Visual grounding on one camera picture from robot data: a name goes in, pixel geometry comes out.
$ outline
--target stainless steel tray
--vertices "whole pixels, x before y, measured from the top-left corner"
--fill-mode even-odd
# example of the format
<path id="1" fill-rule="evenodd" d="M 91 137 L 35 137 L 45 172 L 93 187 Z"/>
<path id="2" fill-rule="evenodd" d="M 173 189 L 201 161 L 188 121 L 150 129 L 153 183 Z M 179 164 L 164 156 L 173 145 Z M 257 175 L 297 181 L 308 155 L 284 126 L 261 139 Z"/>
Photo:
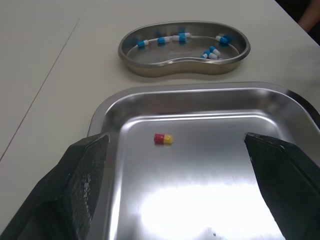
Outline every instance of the stainless steel tray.
<path id="1" fill-rule="evenodd" d="M 170 42 L 159 46 L 158 37 L 192 33 L 186 44 Z M 229 36 L 229 45 L 215 40 L 218 35 Z M 137 42 L 149 40 L 144 49 Z M 222 60 L 202 59 L 200 56 L 215 46 Z M 176 21 L 153 24 L 127 34 L 120 42 L 118 54 L 134 73 L 145 77 L 159 77 L 175 73 L 223 74 L 235 69 L 250 52 L 250 43 L 237 29 L 209 21 Z"/>
<path id="2" fill-rule="evenodd" d="M 98 107 L 88 132 L 110 136 L 89 239 L 283 239 L 243 137 L 295 143 L 319 166 L 319 119 L 302 97 L 266 83 L 117 93 Z M 154 145 L 155 133 L 173 135 L 173 145 Z"/>

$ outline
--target red and yellow capsule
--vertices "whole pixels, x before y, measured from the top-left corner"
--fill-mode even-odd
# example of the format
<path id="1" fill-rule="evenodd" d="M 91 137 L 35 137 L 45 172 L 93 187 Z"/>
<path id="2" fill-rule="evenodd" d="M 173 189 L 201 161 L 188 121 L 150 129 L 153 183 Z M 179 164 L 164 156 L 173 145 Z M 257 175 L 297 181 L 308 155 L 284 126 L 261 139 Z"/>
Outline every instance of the red and yellow capsule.
<path id="1" fill-rule="evenodd" d="M 154 135 L 154 144 L 171 145 L 174 142 L 172 135 L 156 133 Z"/>

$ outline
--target blue and white capsule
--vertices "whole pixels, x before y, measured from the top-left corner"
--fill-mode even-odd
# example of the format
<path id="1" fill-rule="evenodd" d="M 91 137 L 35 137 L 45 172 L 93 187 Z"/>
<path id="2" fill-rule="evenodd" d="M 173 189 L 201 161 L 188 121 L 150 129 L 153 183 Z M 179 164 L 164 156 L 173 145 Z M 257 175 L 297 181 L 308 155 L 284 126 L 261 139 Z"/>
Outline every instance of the blue and white capsule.
<path id="1" fill-rule="evenodd" d="M 212 52 L 209 52 L 209 51 L 205 51 L 204 54 L 207 54 L 208 56 L 208 59 L 211 59 L 211 60 L 218 60 L 218 56 L 215 55 L 214 53 Z"/>
<path id="2" fill-rule="evenodd" d="M 186 38 L 191 38 L 192 34 L 190 32 L 180 32 L 179 36 L 186 37 Z"/>
<path id="3" fill-rule="evenodd" d="M 138 48 L 143 48 L 144 46 L 149 45 L 149 41 L 148 40 L 144 40 L 144 41 L 140 41 L 138 42 Z"/>
<path id="4" fill-rule="evenodd" d="M 221 56 L 221 53 L 214 46 L 209 47 L 209 51 L 217 56 Z"/>
<path id="5" fill-rule="evenodd" d="M 187 41 L 187 37 L 175 35 L 175 36 L 172 36 L 172 40 L 185 43 Z"/>
<path id="6" fill-rule="evenodd" d="M 165 37 L 159 37 L 158 38 L 158 44 L 165 44 L 165 43 L 169 43 L 170 42 L 170 38 L 169 36 L 165 36 Z"/>
<path id="7" fill-rule="evenodd" d="M 202 59 L 207 59 L 208 58 L 208 55 L 206 53 L 204 53 L 203 55 L 200 56 L 200 58 Z"/>
<path id="8" fill-rule="evenodd" d="M 226 38 L 224 36 L 216 36 L 215 40 L 217 40 L 217 41 L 219 41 L 220 43 L 223 43 L 223 44 L 228 44 L 229 43 L 228 38 Z"/>

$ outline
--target pill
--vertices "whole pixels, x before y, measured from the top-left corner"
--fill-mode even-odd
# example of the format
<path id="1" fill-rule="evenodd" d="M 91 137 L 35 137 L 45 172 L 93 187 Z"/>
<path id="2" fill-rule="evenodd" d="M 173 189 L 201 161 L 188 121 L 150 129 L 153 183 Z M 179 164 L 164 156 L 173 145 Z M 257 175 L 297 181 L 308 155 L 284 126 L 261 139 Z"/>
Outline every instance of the pill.
<path id="1" fill-rule="evenodd" d="M 216 36 L 215 40 L 219 41 L 220 43 L 227 44 L 229 40 L 226 37 L 223 36 Z"/>
<path id="2" fill-rule="evenodd" d="M 156 133 L 154 135 L 154 144 L 156 145 L 171 145 L 174 142 L 172 135 Z"/>
<path id="3" fill-rule="evenodd" d="M 212 60 L 217 60 L 217 59 L 218 59 L 218 56 L 215 55 L 215 54 L 212 53 L 212 52 L 205 51 L 204 54 L 207 54 L 207 55 L 208 55 L 208 59 L 212 59 Z"/>
<path id="4" fill-rule="evenodd" d="M 179 36 L 186 37 L 186 38 L 191 38 L 192 34 L 190 32 L 180 32 Z"/>
<path id="5" fill-rule="evenodd" d="M 221 53 L 214 46 L 209 47 L 209 51 L 210 51 L 210 53 L 213 53 L 217 56 L 221 55 Z"/>
<path id="6" fill-rule="evenodd" d="M 202 59 L 207 59 L 208 58 L 208 55 L 206 53 L 204 53 L 200 58 Z"/>
<path id="7" fill-rule="evenodd" d="M 173 41 L 186 42 L 187 38 L 185 36 L 172 36 Z"/>
<path id="8" fill-rule="evenodd" d="M 146 45 L 149 45 L 149 41 L 148 40 L 140 41 L 140 42 L 138 42 L 137 45 L 138 45 L 139 48 L 142 48 L 142 47 L 144 47 Z"/>
<path id="9" fill-rule="evenodd" d="M 158 44 L 164 44 L 164 43 L 168 43 L 170 42 L 170 37 L 166 36 L 166 37 L 159 37 L 158 38 Z"/>

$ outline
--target stainless steel kidney dish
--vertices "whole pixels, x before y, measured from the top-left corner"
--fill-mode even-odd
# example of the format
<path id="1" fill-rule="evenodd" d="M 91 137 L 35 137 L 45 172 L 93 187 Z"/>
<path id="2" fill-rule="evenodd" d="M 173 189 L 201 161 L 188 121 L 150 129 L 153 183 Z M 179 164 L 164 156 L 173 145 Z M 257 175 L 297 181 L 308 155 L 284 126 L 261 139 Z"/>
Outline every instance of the stainless steel kidney dish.
<path id="1" fill-rule="evenodd" d="M 189 32 L 186 43 L 171 41 L 158 45 L 157 38 Z M 221 44 L 218 35 L 231 38 Z M 149 45 L 139 48 L 137 42 L 149 40 Z M 221 52 L 222 60 L 202 59 L 200 56 L 210 46 Z M 120 42 L 118 54 L 134 73 L 145 77 L 160 77 L 175 73 L 223 74 L 235 69 L 250 52 L 250 43 L 237 29 L 207 21 L 177 21 L 153 24 L 127 34 Z"/>
<path id="2" fill-rule="evenodd" d="M 88 135 L 110 143 L 90 238 L 283 240 L 257 184 L 244 134 L 299 146 L 320 166 L 320 116 L 273 84 L 132 88 L 104 101 Z M 173 136 L 155 145 L 157 133 Z"/>

